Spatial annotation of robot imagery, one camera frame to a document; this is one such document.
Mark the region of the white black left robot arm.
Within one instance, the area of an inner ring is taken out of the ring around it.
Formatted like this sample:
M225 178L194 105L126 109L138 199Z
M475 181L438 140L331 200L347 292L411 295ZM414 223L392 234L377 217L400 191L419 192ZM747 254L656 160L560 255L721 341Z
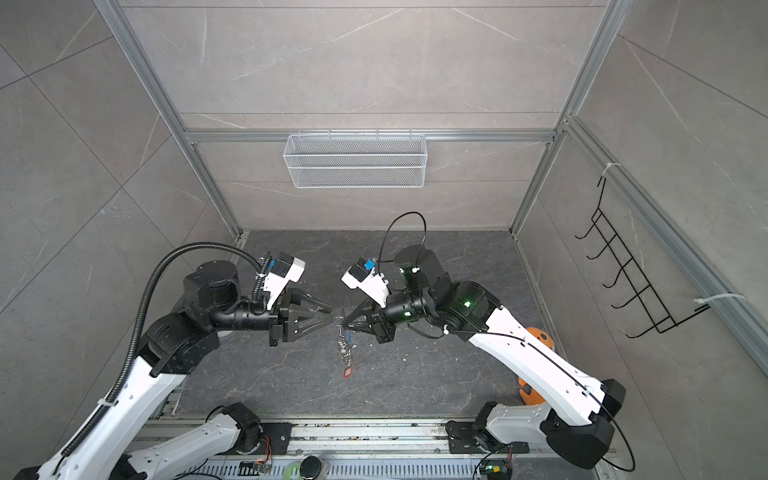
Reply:
M149 329L138 321L116 384L69 442L19 479L172 479L217 454L267 450L259 417L237 402L214 410L201 426L159 445L129 445L163 401L230 331L265 331L272 346L295 341L332 321L331 305L294 288L305 264L295 258L265 276L266 290L251 300L240 292L229 261L209 261L184 278L174 309Z

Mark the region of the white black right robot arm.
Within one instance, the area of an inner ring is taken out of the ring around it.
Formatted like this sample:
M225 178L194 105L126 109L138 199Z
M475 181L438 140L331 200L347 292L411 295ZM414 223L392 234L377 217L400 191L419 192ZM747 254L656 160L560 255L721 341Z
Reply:
M523 327L489 290L473 281L453 281L433 251L419 245L401 250L394 265L404 286L390 287L374 259L359 259L342 282L367 298L342 327L366 333L380 344L393 341L399 325L425 320L501 362L537 392L543 403L506 406L488 402L472 435L489 454L545 445L570 464L591 469L608 453L625 388L599 380L570 364Z

